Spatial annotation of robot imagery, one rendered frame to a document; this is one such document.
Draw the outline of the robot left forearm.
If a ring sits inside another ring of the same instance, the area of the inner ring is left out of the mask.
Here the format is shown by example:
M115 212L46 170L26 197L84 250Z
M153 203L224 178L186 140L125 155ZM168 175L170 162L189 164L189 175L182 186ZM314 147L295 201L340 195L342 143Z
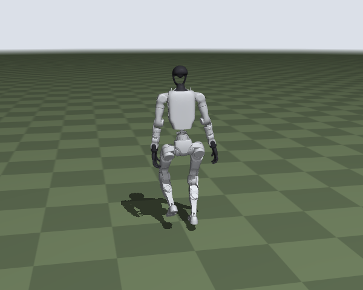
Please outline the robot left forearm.
M155 119L154 119L154 122L155 122ZM153 144L155 144L156 145L156 149L159 148L160 133L161 133L161 129L159 127L155 127L154 124L153 124L153 127L152 127L152 143L151 143L151 146Z

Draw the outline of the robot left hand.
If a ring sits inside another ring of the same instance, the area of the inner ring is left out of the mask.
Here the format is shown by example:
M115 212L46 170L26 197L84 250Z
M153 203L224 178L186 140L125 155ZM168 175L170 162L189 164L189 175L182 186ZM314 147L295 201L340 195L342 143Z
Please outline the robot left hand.
M152 163L153 163L153 166L156 167L156 168L161 168L160 165L157 164L157 160L160 161L157 157L157 151L158 149L156 149L156 145L153 144L151 146L151 151L152 151Z

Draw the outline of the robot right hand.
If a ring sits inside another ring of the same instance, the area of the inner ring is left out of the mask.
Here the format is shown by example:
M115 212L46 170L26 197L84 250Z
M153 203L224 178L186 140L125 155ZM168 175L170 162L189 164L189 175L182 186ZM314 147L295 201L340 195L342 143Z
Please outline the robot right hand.
M214 141L211 141L210 144L211 144L210 148L212 148L212 151L213 151L211 156L214 155L214 160L211 162L213 162L212 164L215 164L218 161L218 156L217 156L218 152L217 152L217 148L216 148L217 145L215 144Z

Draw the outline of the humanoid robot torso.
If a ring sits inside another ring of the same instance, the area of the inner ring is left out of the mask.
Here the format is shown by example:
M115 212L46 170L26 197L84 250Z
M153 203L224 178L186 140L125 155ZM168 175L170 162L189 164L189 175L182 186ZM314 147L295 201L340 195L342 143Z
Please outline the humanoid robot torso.
M175 89L174 89L175 90ZM174 140L176 156L192 155L192 140L185 129L191 129L195 120L195 93L194 91L168 91L168 119L176 132Z

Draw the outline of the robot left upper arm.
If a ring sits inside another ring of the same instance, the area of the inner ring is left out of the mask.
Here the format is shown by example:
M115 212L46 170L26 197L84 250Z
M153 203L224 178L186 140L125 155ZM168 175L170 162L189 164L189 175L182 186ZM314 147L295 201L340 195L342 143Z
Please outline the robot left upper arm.
M167 92L167 93L159 94L157 96L157 101L156 101L156 106L155 106L154 126L163 127L163 125L164 125L164 119L162 119L162 117L163 117L165 106L163 104L168 101L168 94L169 93Z

